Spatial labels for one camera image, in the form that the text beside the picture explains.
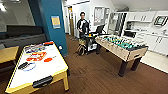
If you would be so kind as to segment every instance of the foosball table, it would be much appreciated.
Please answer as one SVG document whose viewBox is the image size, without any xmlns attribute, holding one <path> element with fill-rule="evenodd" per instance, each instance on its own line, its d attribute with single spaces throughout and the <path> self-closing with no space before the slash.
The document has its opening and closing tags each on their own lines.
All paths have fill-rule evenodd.
<svg viewBox="0 0 168 94">
<path fill-rule="evenodd" d="M 136 41 L 126 37 L 119 37 L 115 35 L 102 35 L 96 37 L 97 50 L 96 54 L 100 53 L 101 46 L 106 48 L 107 51 L 112 52 L 114 55 L 122 59 L 122 64 L 118 75 L 124 76 L 127 63 L 134 60 L 131 70 L 135 71 L 138 64 L 147 52 L 148 46 L 143 41 Z"/>
</svg>

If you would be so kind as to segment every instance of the person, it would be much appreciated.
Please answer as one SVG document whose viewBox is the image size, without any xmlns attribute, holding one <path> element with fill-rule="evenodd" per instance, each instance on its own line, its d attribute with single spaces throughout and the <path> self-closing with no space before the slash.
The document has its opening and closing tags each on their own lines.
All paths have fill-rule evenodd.
<svg viewBox="0 0 168 94">
<path fill-rule="evenodd" d="M 84 19 L 85 13 L 80 13 L 81 19 L 77 22 L 77 29 L 79 30 L 79 38 L 84 38 L 84 34 L 89 33 L 89 23 Z"/>
</svg>

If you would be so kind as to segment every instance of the kitchen counter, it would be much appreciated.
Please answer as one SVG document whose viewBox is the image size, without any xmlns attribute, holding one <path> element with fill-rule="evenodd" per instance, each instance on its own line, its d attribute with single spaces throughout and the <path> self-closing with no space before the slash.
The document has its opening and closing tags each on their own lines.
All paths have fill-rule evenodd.
<svg viewBox="0 0 168 94">
<path fill-rule="evenodd" d="M 146 34 L 146 35 L 152 35 L 152 36 L 168 38 L 168 36 L 166 36 L 166 35 L 156 34 L 156 33 L 152 34 L 153 32 L 151 32 L 151 31 L 137 31 L 137 30 L 124 30 L 124 31 L 130 31 L 130 32 L 142 33 L 142 34 Z"/>
</svg>

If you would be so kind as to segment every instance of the wall outlet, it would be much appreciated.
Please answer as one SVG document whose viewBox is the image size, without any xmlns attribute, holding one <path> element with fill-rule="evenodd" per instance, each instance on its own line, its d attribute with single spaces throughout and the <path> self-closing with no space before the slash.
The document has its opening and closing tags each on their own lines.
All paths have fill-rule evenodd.
<svg viewBox="0 0 168 94">
<path fill-rule="evenodd" d="M 59 46 L 58 48 L 59 48 L 59 50 L 62 50 L 62 46 Z"/>
</svg>

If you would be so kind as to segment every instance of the white cabinet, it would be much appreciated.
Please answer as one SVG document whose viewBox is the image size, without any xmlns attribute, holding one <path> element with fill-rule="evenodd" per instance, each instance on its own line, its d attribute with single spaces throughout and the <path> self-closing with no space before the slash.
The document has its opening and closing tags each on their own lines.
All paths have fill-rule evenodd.
<svg viewBox="0 0 168 94">
<path fill-rule="evenodd" d="M 143 34 L 143 33 L 136 33 L 135 35 L 135 40 L 138 40 L 138 41 L 145 41 L 146 39 L 146 34 Z"/>
<path fill-rule="evenodd" d="M 152 12 L 130 12 L 128 21 L 152 22 L 155 11 Z"/>
<path fill-rule="evenodd" d="M 145 14 L 145 12 L 138 12 L 135 16 L 135 21 L 142 21 L 143 20 L 143 15 Z"/>
<path fill-rule="evenodd" d="M 153 18 L 154 18 L 154 15 L 155 15 L 155 11 L 152 11 L 152 12 L 145 12 L 141 21 L 142 22 L 152 22 Z"/>
<path fill-rule="evenodd" d="M 168 38 L 147 35 L 145 42 L 149 46 L 148 50 L 168 55 Z"/>
<path fill-rule="evenodd" d="M 160 37 L 154 49 L 155 52 L 168 55 L 168 38 Z"/>
<path fill-rule="evenodd" d="M 135 21 L 136 15 L 137 15 L 137 12 L 130 12 L 128 21 Z"/>
<path fill-rule="evenodd" d="M 157 41 L 158 41 L 158 38 L 159 37 L 152 36 L 152 35 L 146 36 L 145 42 L 147 43 L 147 46 L 149 46 L 148 50 L 154 51 L 154 48 L 155 48 Z"/>
</svg>

